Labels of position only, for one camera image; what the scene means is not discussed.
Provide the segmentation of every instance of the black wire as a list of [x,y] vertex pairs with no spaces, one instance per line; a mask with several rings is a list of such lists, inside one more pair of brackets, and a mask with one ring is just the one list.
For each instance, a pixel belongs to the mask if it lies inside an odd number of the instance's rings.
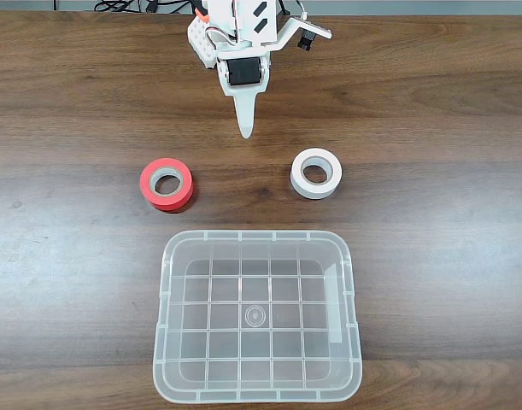
[[135,0],[101,0],[93,7],[93,11],[139,13],[137,10],[128,8],[134,1]]
[[175,0],[172,2],[158,2],[159,6],[169,6],[171,4],[188,3],[189,0]]
[[278,0],[278,2],[279,2],[279,7],[281,8],[281,13],[282,13],[283,15],[290,15],[291,12],[288,11],[288,10],[285,8],[285,6],[284,6],[284,0]]
[[[138,9],[130,9],[133,2],[137,1],[138,3]],[[172,0],[171,2],[159,2],[159,6],[168,6],[171,4],[181,4],[181,6],[177,7],[174,11],[170,12],[170,14],[177,13],[179,10],[181,10],[184,6],[186,6],[189,3],[189,0]],[[118,13],[142,13],[143,10],[141,10],[141,0],[100,0],[96,3],[96,5],[93,8],[93,11],[112,11],[112,12],[118,12]]]

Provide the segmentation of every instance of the white tape roll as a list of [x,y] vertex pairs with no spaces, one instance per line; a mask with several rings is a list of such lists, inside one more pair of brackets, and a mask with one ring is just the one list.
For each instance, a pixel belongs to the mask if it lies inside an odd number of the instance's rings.
[[[322,168],[327,180],[320,184],[309,181],[304,176],[304,168],[310,166]],[[310,148],[296,156],[291,166],[291,183],[293,188],[308,199],[321,199],[332,194],[340,183],[343,169],[336,156],[321,148]]]

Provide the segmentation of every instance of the red masking tape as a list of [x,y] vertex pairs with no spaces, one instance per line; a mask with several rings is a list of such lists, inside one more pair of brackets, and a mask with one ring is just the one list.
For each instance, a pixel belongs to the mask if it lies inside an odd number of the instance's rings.
[[[156,183],[163,177],[173,176],[179,180],[174,192],[164,195],[156,192]],[[181,161],[160,158],[152,161],[141,173],[141,192],[153,207],[161,211],[174,211],[191,199],[194,186],[191,170]]]

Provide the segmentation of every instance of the clear plastic container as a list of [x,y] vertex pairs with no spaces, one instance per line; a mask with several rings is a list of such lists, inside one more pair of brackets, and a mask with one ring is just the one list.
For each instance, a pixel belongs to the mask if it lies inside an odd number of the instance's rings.
[[334,233],[181,232],[160,292],[153,373],[169,401],[342,401],[360,386],[352,264]]

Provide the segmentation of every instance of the tape roll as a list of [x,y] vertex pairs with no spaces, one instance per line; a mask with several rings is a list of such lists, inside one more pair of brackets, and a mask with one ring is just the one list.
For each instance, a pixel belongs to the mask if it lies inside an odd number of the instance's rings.
[[[317,166],[323,169],[327,180],[316,184],[304,176],[304,168]],[[322,199],[332,194],[340,183],[343,169],[337,157],[326,149],[305,149],[296,156],[291,166],[291,184],[296,192],[308,199]]]
[[[179,186],[170,194],[156,192],[156,183],[163,177],[175,177]],[[191,199],[192,175],[189,168],[181,161],[173,158],[161,158],[152,161],[141,173],[141,192],[153,207],[161,211],[174,211]]]

